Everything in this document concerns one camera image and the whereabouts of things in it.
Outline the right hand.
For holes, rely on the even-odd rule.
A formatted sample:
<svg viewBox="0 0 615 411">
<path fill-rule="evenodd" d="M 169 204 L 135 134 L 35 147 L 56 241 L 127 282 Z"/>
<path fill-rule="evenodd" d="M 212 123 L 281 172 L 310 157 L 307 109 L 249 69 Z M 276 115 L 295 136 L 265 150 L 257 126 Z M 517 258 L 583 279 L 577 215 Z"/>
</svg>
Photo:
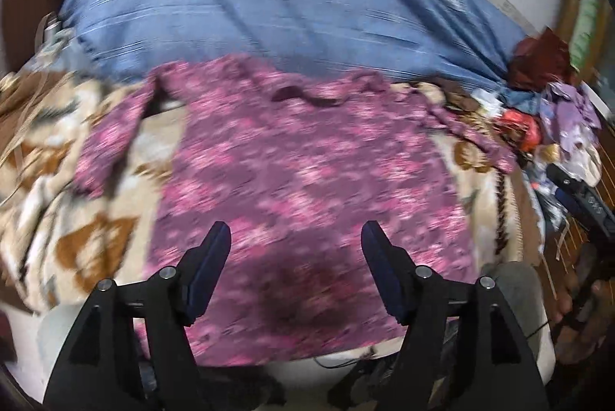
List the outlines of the right hand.
<svg viewBox="0 0 615 411">
<path fill-rule="evenodd" d="M 571 365 L 582 362 L 595 351 L 602 340 L 605 339 L 610 324 L 614 320 L 614 302 L 610 284 L 605 281 L 596 281 L 591 287 L 591 298 L 574 316 L 573 301 L 580 291 L 580 281 L 573 271 L 563 280 L 557 294 L 555 311 L 552 321 L 560 323 L 567 316 L 569 323 L 564 323 L 560 335 L 553 343 L 555 358 L 561 364 Z"/>
</svg>

